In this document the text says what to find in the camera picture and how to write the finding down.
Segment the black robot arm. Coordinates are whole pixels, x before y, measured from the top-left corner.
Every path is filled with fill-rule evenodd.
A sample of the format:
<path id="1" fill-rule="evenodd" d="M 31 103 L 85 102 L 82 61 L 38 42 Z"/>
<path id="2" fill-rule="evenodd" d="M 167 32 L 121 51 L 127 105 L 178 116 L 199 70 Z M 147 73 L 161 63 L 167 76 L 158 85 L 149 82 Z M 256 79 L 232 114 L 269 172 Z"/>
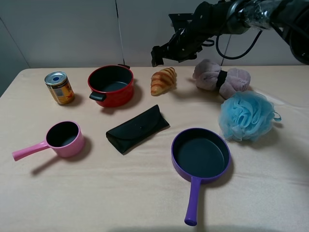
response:
<path id="1" fill-rule="evenodd" d="M 215 46 L 224 59 L 240 59 L 251 51 L 266 29 L 274 29 L 299 62 L 309 63 L 307 0 L 220 0 L 216 4 L 204 1 L 192 14 L 170 14 L 169 17 L 175 33 L 166 44 L 152 48 L 153 67 L 163 65 L 164 59 L 194 60 L 203 47 L 211 46 Z M 231 57 L 220 51 L 221 35 L 244 34 L 249 28 L 257 28 L 259 32 L 244 53 Z"/>

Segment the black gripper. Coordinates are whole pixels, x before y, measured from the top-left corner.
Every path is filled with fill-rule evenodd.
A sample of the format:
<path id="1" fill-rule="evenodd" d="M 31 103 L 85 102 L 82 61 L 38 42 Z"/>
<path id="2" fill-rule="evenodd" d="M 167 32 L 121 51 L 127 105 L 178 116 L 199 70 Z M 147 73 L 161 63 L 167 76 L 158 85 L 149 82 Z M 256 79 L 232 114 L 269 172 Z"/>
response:
<path id="1" fill-rule="evenodd" d="M 204 1 L 192 14 L 169 14 L 175 34 L 168 45 L 152 48 L 152 66 L 163 65 L 163 59 L 178 62 L 195 59 L 207 39 L 231 34 L 226 22 L 230 16 L 231 5 L 231 1 L 219 1 L 217 4 Z"/>

